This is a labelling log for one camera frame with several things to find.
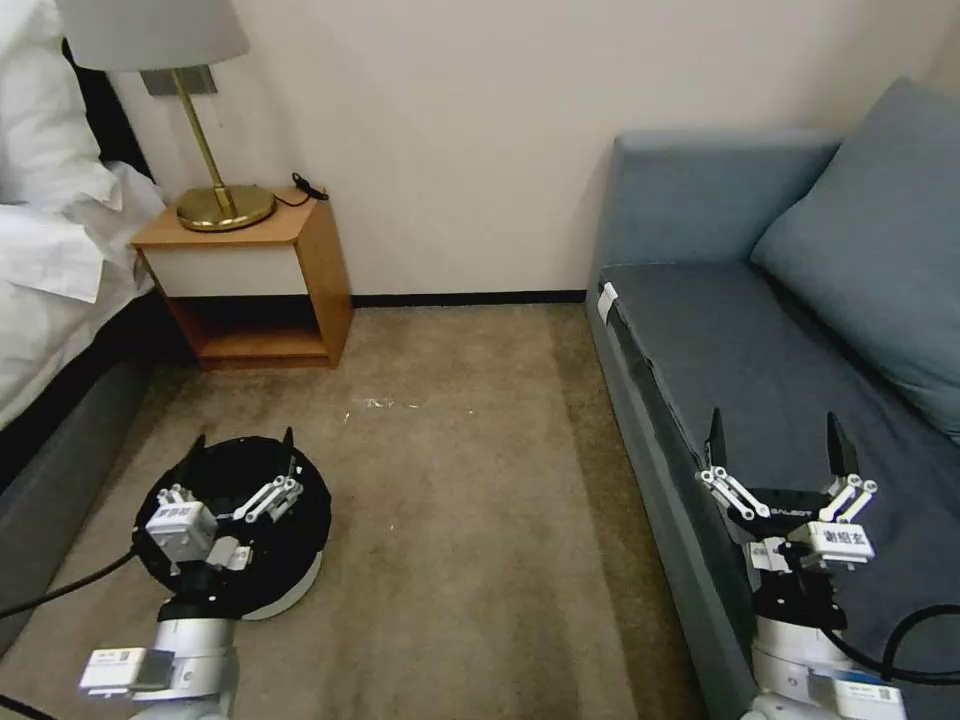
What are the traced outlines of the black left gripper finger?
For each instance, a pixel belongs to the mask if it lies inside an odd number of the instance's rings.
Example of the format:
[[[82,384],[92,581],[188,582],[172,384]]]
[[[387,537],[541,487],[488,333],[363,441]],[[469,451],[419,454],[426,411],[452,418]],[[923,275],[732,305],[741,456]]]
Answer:
[[[193,492],[186,486],[194,466],[202,458],[206,447],[206,436],[200,434],[191,445],[186,455],[172,469],[172,482],[160,488],[156,493],[157,510],[163,510],[170,505],[184,503],[198,503],[201,509],[204,504],[199,501]]]
[[[281,441],[279,471],[232,513],[233,521],[255,524],[266,516],[277,523],[303,493],[300,465],[294,444],[293,428],[288,427]]]

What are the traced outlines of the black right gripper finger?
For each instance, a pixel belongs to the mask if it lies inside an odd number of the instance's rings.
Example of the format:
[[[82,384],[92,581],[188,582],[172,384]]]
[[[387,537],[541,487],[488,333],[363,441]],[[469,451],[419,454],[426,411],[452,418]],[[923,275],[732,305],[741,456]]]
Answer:
[[[829,500],[818,511],[817,519],[824,523],[853,524],[877,493],[877,482],[861,476],[857,449],[834,412],[827,413],[826,424],[833,482],[825,491]]]
[[[714,408],[703,447],[703,464],[696,477],[722,507],[733,509],[743,522],[752,522],[759,517],[759,500],[728,472],[726,464],[722,415],[719,408]]]

